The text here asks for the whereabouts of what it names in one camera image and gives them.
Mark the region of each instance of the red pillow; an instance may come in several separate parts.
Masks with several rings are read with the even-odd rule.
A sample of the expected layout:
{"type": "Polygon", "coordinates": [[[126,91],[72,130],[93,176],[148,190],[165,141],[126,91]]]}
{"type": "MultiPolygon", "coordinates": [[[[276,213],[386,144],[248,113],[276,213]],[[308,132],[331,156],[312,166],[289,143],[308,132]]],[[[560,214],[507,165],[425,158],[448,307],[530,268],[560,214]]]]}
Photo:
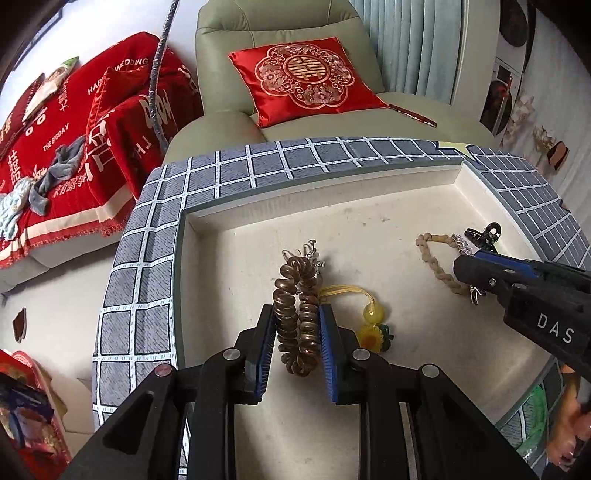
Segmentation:
{"type": "Polygon", "coordinates": [[[266,45],[228,57],[251,92],[261,128],[308,115],[388,108],[359,78],[338,38],[266,45]]]}
{"type": "Polygon", "coordinates": [[[32,84],[29,85],[29,87],[27,87],[27,90],[23,92],[18,99],[17,104],[12,109],[12,112],[10,112],[10,115],[6,118],[2,130],[0,130],[0,160],[4,158],[4,155],[12,146],[14,140],[24,129],[22,119],[25,116],[25,110],[44,79],[45,74],[42,73],[32,84]]]}

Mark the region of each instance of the gray cloth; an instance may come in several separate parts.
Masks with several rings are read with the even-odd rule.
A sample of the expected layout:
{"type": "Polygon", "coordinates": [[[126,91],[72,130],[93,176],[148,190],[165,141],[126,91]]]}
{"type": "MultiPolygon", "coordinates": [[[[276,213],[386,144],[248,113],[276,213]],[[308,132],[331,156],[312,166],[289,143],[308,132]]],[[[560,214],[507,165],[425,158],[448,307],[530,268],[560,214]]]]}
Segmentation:
{"type": "Polygon", "coordinates": [[[49,165],[47,172],[37,180],[29,192],[31,210],[37,215],[46,215],[49,200],[47,194],[59,183],[70,180],[80,167],[84,154],[86,137],[76,138],[68,147],[62,145],[56,149],[56,157],[49,165]]]}

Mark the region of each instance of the white wall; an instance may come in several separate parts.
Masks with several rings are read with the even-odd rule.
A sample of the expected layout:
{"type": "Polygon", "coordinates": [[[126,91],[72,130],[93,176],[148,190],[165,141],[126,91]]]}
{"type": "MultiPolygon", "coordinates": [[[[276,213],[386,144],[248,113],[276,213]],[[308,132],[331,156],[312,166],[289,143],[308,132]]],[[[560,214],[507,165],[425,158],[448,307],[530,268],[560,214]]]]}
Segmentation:
{"type": "Polygon", "coordinates": [[[460,61],[452,105],[468,118],[480,120],[491,83],[499,38],[499,0],[463,0],[460,61]]]}
{"type": "MultiPolygon", "coordinates": [[[[168,45],[195,74],[197,13],[206,0],[181,0],[168,45]]],[[[63,18],[33,47],[0,92],[0,125],[27,86],[41,72],[79,56],[85,63],[139,31],[160,36],[170,0],[78,0],[67,4],[63,18]]]]}

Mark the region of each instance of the cable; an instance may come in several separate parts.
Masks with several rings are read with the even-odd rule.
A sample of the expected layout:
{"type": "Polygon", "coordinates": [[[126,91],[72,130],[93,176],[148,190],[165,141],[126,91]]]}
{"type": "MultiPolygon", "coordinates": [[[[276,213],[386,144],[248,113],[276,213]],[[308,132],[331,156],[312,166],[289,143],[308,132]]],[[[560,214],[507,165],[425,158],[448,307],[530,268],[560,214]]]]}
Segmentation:
{"type": "Polygon", "coordinates": [[[179,1],[180,0],[173,0],[172,4],[170,5],[170,10],[168,10],[166,22],[164,23],[164,27],[162,30],[162,36],[158,41],[156,53],[154,54],[152,70],[150,71],[150,87],[148,88],[148,112],[150,113],[152,127],[154,129],[156,137],[158,138],[158,142],[160,143],[160,151],[163,155],[168,150],[168,140],[166,140],[166,137],[164,136],[164,131],[162,130],[162,125],[158,120],[158,111],[156,108],[156,90],[158,88],[158,75],[160,74],[160,65],[162,64],[164,52],[166,51],[168,35],[170,34],[170,28],[173,24],[174,16],[177,12],[179,1]]]}

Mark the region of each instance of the gray grid-patterned border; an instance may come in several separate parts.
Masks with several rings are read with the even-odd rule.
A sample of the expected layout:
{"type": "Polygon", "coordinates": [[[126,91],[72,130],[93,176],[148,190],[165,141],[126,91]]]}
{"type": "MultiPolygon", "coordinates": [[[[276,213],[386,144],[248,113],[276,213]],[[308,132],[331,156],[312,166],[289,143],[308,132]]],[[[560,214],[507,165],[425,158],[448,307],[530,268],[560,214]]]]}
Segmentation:
{"type": "MultiPolygon", "coordinates": [[[[490,149],[469,151],[472,158],[455,149],[439,150],[432,141],[328,137],[246,145],[154,170],[122,235],[99,316],[92,383],[95,425],[157,364],[178,365],[174,246],[182,211],[195,205],[283,181],[312,181],[320,174],[465,161],[529,233],[542,258],[591,270],[587,239],[528,162],[490,149]],[[551,237],[557,245],[550,244],[551,237]]],[[[183,457],[188,446],[185,432],[183,457]]],[[[184,458],[180,474],[186,474],[184,458]]]]}

